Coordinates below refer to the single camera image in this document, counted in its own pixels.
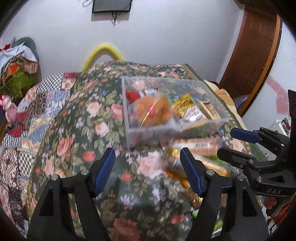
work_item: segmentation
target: yellow arch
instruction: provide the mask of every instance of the yellow arch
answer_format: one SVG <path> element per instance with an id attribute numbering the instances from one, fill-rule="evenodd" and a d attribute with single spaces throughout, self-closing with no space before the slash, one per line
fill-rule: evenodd
<path id="1" fill-rule="evenodd" d="M 95 50 L 87 58 L 84 66 L 82 68 L 82 71 L 86 71 L 87 69 L 89 69 L 91 67 L 91 64 L 93 63 L 95 57 L 103 50 L 109 52 L 116 60 L 123 60 L 122 55 L 111 44 L 102 43 L 98 47 L 96 47 Z"/>

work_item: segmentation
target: pink doll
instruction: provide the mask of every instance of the pink doll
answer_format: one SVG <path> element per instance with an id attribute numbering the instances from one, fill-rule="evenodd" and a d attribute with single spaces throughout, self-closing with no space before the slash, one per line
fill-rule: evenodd
<path id="1" fill-rule="evenodd" d="M 16 104 L 11 101 L 9 96 L 0 94 L 0 106 L 3 107 L 8 125 L 11 127 L 15 122 L 15 116 L 17 113 Z"/>

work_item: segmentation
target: brown wooden door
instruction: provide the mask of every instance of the brown wooden door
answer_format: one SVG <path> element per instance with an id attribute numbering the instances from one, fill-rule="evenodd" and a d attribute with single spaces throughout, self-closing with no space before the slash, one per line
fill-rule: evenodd
<path id="1" fill-rule="evenodd" d="M 234 99 L 251 94 L 271 52 L 276 14 L 245 7 L 239 37 L 219 84 Z"/>

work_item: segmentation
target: pink heart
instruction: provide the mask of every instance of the pink heart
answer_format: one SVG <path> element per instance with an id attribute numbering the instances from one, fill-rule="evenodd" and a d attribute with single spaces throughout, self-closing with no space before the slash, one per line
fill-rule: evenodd
<path id="1" fill-rule="evenodd" d="M 282 95 L 276 97 L 276 113 L 280 115 L 287 115 L 289 113 L 289 103 L 285 102 Z"/>

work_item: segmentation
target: clear plastic bin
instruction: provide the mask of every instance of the clear plastic bin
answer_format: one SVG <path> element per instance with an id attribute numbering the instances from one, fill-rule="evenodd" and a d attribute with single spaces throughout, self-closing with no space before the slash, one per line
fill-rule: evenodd
<path id="1" fill-rule="evenodd" d="M 129 100 L 126 92 L 158 88 L 170 97 L 172 102 L 177 101 L 186 93 L 189 93 L 192 100 L 197 104 L 200 101 L 210 102 L 220 119 L 197 121 L 194 123 L 169 124 L 151 127 L 131 128 L 128 116 Z M 185 80 L 173 78 L 156 77 L 123 77 L 122 78 L 123 117 L 126 129 L 127 148 L 140 145 L 154 145 L 165 143 L 171 139 L 196 138 L 213 134 L 229 120 L 228 114 L 224 111 L 220 100 L 203 81 Z"/>

